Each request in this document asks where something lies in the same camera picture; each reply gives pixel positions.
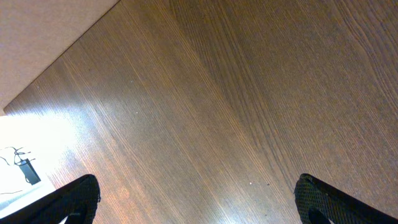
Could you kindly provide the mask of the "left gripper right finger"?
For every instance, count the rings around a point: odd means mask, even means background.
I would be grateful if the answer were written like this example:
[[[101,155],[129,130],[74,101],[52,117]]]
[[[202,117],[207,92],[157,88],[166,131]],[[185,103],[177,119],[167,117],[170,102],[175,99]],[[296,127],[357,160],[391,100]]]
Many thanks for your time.
[[[397,224],[397,219],[310,175],[296,183],[295,204],[302,223]]]

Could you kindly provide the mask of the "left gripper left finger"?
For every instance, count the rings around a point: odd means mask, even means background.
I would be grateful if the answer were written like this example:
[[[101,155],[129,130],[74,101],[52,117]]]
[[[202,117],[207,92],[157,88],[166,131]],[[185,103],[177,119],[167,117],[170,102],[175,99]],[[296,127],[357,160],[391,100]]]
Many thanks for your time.
[[[86,174],[1,218],[1,224],[92,224],[100,200],[97,178]]]

